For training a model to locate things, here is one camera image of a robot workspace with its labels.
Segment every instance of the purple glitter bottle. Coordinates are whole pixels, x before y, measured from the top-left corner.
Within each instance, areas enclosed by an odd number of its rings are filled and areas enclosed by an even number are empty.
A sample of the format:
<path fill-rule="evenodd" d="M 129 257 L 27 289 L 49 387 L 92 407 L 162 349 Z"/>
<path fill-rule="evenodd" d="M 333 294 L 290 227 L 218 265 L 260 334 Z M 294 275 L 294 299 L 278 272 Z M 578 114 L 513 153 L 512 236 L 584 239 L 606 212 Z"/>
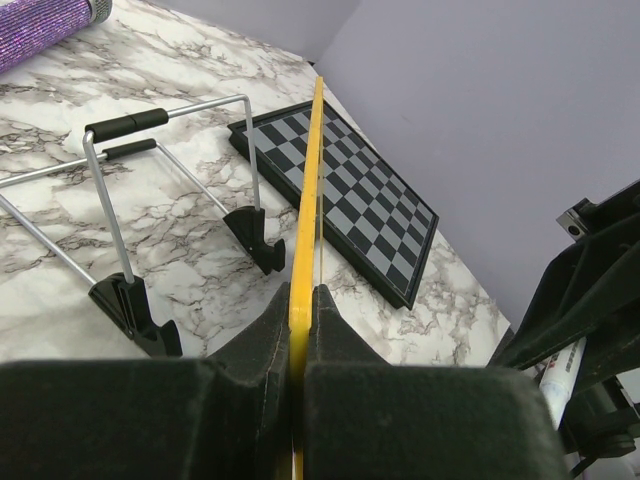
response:
<path fill-rule="evenodd" d="M 0 7 L 0 74 L 91 23 L 111 0 L 14 0 Z"/>

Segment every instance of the gray wall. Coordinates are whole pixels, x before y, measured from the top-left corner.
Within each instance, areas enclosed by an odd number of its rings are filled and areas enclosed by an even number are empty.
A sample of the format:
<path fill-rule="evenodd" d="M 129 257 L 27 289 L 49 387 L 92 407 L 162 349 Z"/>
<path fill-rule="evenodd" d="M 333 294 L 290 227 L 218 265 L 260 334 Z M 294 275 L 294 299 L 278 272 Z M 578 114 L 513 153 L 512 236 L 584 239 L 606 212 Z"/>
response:
<path fill-rule="evenodd" d="M 556 217 L 640 177 L 640 2 L 363 2 L 316 68 L 519 325 Z"/>
<path fill-rule="evenodd" d="M 150 0 L 316 61 L 361 0 Z"/>

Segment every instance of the white marker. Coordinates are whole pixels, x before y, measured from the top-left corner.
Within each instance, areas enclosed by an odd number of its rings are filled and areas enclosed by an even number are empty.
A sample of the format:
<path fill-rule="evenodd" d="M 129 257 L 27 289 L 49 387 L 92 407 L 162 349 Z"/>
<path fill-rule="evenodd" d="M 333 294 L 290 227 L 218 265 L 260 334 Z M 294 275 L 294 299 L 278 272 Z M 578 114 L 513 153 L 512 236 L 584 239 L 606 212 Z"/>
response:
<path fill-rule="evenodd" d="M 587 339 L 582 338 L 555 353 L 549 359 L 540 381 L 540 391 L 547 400 L 556 430 L 560 426 L 564 409 L 571 399 L 586 343 Z"/>

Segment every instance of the metal leg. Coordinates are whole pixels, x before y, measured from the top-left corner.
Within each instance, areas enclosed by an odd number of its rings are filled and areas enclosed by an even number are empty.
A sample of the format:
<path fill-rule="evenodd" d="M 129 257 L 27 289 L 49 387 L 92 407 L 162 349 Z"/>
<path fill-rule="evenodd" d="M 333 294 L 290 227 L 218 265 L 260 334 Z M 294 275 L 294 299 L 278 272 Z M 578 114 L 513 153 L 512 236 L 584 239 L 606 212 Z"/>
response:
<path fill-rule="evenodd" d="M 231 97 L 211 100 L 209 102 L 189 105 L 188 107 L 176 108 L 167 112 L 169 119 L 199 112 L 208 108 L 220 107 L 229 103 L 243 102 L 244 114 L 247 121 L 247 138 L 249 140 L 249 161 L 251 163 L 251 177 L 253 181 L 253 203 L 256 210 L 260 210 L 260 185 L 258 183 L 258 164 L 256 162 L 256 147 L 253 138 L 253 117 L 251 116 L 251 102 L 246 95 L 233 95 Z"/>
<path fill-rule="evenodd" d="M 97 156 L 98 161 L 103 161 L 107 158 L 106 153 L 101 153 Z M 52 173 L 62 172 L 69 168 L 78 167 L 80 165 L 84 165 L 87 163 L 86 158 L 81 158 L 79 160 L 74 160 L 72 162 L 61 163 L 59 165 L 53 165 L 51 167 L 44 167 L 38 170 L 34 170 L 32 172 L 22 173 L 20 175 L 13 175 L 11 177 L 3 178 L 0 180 L 0 188 L 8 187 L 9 185 L 17 185 L 18 183 L 28 182 L 30 180 L 35 180 L 36 178 L 46 177 L 47 175 L 51 175 Z"/>
<path fill-rule="evenodd" d="M 120 264 L 122 265 L 124 279 L 127 283 L 133 283 L 134 277 L 133 270 L 131 268 L 131 262 L 129 261 L 129 256 L 127 255 L 127 249 L 124 245 L 124 240 L 122 240 L 122 234 L 120 233 L 120 227 L 118 226 L 116 214 L 113 211 L 113 205 L 111 204 L 111 199 L 109 198 L 109 192 L 107 192 L 107 186 L 104 183 L 104 178 L 102 177 L 102 172 L 100 171 L 98 156 L 96 155 L 96 151 L 93 147 L 92 131 L 88 131 L 84 134 L 84 137 L 82 138 L 82 147 L 84 148 L 84 153 L 87 156 L 89 169 L 91 170 L 91 174 L 93 175 L 93 179 L 96 184 L 96 190 L 98 191 L 98 196 L 100 197 L 102 209 L 104 210 L 104 214 L 107 217 L 107 221 L 109 222 L 109 230 L 111 230 L 111 237 L 113 238 L 113 243 L 116 246 L 118 258 L 120 259 Z"/>
<path fill-rule="evenodd" d="M 82 279 L 89 285 L 96 284 L 96 280 L 89 275 L 89 273 L 78 265 L 69 255 L 63 252 L 49 237 L 47 237 L 42 230 L 36 227 L 31 221 L 25 217 L 20 210 L 13 206 L 9 201 L 0 195 L 0 207 L 9 212 L 13 218 L 15 218 L 20 224 L 27 229 L 27 231 L 33 235 L 40 243 L 55 253 L 60 259 L 71 268 L 75 273 L 80 275 Z"/>
<path fill-rule="evenodd" d="M 227 210 L 225 208 L 225 206 L 220 202 L 220 200 L 218 200 L 216 197 L 213 196 L 213 194 L 209 191 L 209 189 L 202 183 L 200 182 L 200 180 L 198 180 L 195 175 L 193 173 L 191 173 L 187 167 L 184 166 L 184 164 L 182 162 L 180 162 L 169 150 L 166 149 L 166 147 L 164 145 L 162 145 L 161 143 L 157 143 L 157 147 L 160 149 L 160 151 L 162 153 L 165 154 L 165 156 L 171 160 L 171 162 L 178 167 L 178 170 L 180 170 L 182 173 L 184 173 L 186 175 L 186 177 L 191 180 L 196 187 L 198 187 L 200 190 L 202 190 L 202 193 L 204 193 L 213 203 L 216 204 L 216 206 L 222 210 L 222 212 L 225 215 L 229 214 L 229 210 Z"/>

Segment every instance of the table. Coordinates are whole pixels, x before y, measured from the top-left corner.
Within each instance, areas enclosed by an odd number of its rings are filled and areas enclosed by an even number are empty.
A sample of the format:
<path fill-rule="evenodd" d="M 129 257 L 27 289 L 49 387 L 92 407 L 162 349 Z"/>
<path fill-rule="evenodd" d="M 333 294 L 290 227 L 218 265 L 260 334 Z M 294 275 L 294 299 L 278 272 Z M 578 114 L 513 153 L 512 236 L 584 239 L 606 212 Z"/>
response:
<path fill-rule="evenodd" d="M 0 178 L 83 158 L 81 138 L 91 122 L 238 93 L 259 115 L 311 99 L 316 76 L 304 59 L 278 48 L 141 1 L 115 0 L 104 24 L 3 75 Z M 355 125 L 330 89 L 325 98 Z M 242 118 L 241 105 L 207 110 L 127 141 L 152 135 L 231 210 L 252 203 L 249 165 L 227 140 L 226 125 Z M 270 276 L 245 254 L 222 212 L 158 151 L 105 164 L 103 172 L 155 322 L 176 320 L 185 356 L 216 351 L 290 278 L 297 212 L 263 179 L 267 241 L 284 238 L 288 252 L 286 268 Z M 95 278 L 121 270 L 86 168 L 0 193 Z M 342 316 L 391 363 L 484 365 L 508 328 L 440 233 L 411 311 L 393 309 L 325 248 L 324 283 Z M 86 284 L 4 212 L 0 305 L 0 361 L 145 356 L 88 298 Z"/>

